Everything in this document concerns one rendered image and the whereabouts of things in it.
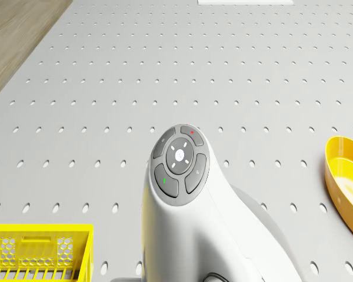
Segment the yellow basket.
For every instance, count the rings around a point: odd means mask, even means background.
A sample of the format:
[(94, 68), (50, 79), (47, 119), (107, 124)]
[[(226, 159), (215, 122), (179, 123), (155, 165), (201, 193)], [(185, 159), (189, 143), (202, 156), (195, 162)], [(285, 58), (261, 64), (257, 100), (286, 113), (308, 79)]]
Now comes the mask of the yellow basket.
[(0, 282), (91, 282), (91, 224), (0, 224)]

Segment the white board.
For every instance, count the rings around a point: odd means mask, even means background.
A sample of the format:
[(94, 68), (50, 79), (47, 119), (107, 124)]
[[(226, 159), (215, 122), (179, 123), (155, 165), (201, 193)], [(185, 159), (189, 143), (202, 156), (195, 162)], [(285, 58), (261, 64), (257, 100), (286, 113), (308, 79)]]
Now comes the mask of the white board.
[(197, 0), (198, 5), (293, 5), (294, 0)]

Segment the yellow bowl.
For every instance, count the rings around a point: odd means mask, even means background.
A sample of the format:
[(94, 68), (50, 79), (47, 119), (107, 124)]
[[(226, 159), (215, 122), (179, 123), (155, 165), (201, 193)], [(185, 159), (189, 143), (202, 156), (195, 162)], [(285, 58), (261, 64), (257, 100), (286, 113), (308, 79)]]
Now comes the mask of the yellow bowl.
[(333, 136), (325, 145), (325, 182), (345, 224), (353, 232), (353, 140)]

